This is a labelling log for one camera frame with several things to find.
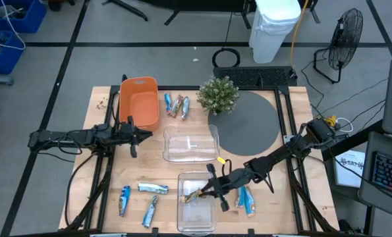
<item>electric fan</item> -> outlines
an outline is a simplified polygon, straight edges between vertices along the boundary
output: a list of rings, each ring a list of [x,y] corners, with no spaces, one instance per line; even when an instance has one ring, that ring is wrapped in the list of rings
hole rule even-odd
[[[345,68],[354,56],[361,38],[362,20],[362,13],[357,9],[345,12],[338,20],[330,46],[319,49],[314,53],[314,70],[331,81],[332,84],[341,81],[342,68]],[[327,58],[329,66],[339,71],[337,81],[332,80],[317,68],[317,54],[326,50],[329,50],[329,57]]]

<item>black round mat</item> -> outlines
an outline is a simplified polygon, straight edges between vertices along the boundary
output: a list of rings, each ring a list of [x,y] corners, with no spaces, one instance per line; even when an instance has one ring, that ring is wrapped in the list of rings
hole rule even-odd
[[[275,108],[262,96],[253,92],[239,92],[235,110],[214,116],[209,124],[219,132],[219,145],[235,155],[257,155],[276,140],[279,119]]]

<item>blue storage crate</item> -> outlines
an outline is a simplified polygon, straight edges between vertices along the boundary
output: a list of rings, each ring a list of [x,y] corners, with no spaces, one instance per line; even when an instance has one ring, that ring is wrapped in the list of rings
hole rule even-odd
[[[0,31],[7,37],[7,42],[4,45],[22,48],[22,42],[17,39],[13,32]],[[22,55],[23,50],[2,47],[0,49],[0,74],[10,74],[17,64],[18,59]]]
[[[26,7],[27,13],[22,19],[10,18],[13,28],[18,33],[36,33],[46,14],[46,8],[38,0],[4,0],[4,4]],[[0,18],[0,30],[12,30],[6,18]]]

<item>green leaves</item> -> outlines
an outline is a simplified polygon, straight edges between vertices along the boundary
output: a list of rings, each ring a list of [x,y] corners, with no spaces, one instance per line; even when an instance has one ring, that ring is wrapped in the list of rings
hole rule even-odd
[[[235,103],[239,97],[238,87],[234,87],[233,81],[229,77],[215,78],[205,82],[200,86],[197,93],[199,102],[207,111],[212,111],[214,115],[222,111],[232,112],[237,106]]]

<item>white trash can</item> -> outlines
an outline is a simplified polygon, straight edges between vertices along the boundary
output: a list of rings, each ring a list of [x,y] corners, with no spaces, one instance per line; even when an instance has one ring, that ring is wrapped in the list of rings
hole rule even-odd
[[[256,0],[249,45],[256,63],[270,63],[301,14],[298,0]]]

